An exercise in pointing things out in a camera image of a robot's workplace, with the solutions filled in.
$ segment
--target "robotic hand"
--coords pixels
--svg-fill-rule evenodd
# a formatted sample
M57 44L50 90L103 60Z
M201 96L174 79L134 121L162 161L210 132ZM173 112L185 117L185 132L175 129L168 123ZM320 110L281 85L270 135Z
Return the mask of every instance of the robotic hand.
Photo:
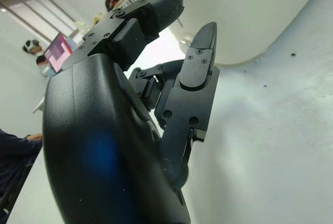
M65 223L190 223L181 187L192 143L208 128L216 23L185 60L123 73L183 9L183 0L140 0L111 11L50 79L44 153Z

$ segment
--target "man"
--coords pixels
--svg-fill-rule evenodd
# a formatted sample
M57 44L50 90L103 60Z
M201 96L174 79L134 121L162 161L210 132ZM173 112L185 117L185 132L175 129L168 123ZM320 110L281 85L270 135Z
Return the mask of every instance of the man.
M106 10L108 12L111 11L118 1L119 0L106 0L105 1Z
M13 180L20 180L27 165L32 164L42 147L42 134L26 138L0 129L0 198Z

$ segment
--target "screw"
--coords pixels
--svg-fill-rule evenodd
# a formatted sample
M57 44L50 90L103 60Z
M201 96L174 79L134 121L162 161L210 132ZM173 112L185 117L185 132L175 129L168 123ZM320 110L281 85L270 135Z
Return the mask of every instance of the screw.
M162 168L168 175L171 175L174 170L173 163L169 159L165 158L162 159Z
M118 12L116 12L116 17L118 18L118 17L121 17L121 16L123 16L125 14L125 12L123 11L123 10L120 10L120 11L118 11Z
M145 76L145 75L146 75L146 72L145 72L145 71L140 71L139 74L138 74L139 77L143 77L143 76Z
M169 110L166 110L166 111L163 112L163 116L164 116L165 118L171 118L171 116L172 116L172 112L169 111Z
M191 117L188 122L192 126L196 126L199 124L199 120L195 116Z

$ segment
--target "person's arm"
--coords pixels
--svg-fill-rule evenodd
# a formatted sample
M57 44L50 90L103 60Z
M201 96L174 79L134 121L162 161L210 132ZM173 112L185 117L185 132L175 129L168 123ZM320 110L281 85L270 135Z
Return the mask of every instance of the person's arm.
M113 8L114 8L114 6L115 6L116 3L117 2L115 2L114 0L110 1L110 8L111 8L111 10L113 10Z
M0 129L0 155L29 156L39 153L42 147L42 134L18 138Z
M105 1L105 6L106 6L106 10L107 10L108 12L111 11L110 1L109 1L109 0L106 0L106 1Z

